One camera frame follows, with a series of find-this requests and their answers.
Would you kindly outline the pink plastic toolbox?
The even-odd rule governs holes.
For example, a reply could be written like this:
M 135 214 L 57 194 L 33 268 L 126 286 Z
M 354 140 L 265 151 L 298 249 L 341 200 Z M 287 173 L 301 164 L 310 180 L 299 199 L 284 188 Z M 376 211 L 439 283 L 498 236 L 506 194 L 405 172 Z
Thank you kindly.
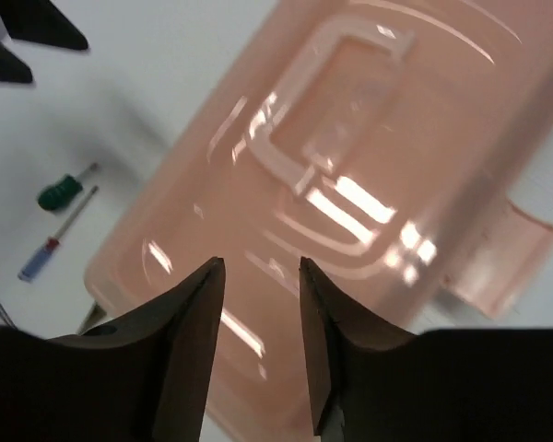
M 308 441 L 299 262 L 406 326 L 442 289 L 490 317 L 553 248 L 507 191 L 553 122 L 553 1 L 282 1 L 85 273 L 119 316 L 212 256 L 207 409 Z

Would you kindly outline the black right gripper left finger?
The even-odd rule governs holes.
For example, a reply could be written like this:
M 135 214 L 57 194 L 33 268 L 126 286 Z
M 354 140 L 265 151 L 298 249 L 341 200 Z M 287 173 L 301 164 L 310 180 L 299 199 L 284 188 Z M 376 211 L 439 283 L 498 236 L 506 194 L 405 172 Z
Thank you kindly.
M 0 326 L 0 441 L 195 441 L 224 300 L 214 257 L 83 334 Z

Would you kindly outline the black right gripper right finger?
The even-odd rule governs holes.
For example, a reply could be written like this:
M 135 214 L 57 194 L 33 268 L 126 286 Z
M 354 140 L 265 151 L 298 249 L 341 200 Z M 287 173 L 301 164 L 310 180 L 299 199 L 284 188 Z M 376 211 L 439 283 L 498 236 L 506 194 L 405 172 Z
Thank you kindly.
M 322 441 L 553 441 L 553 329 L 414 334 L 308 258 L 300 315 Z

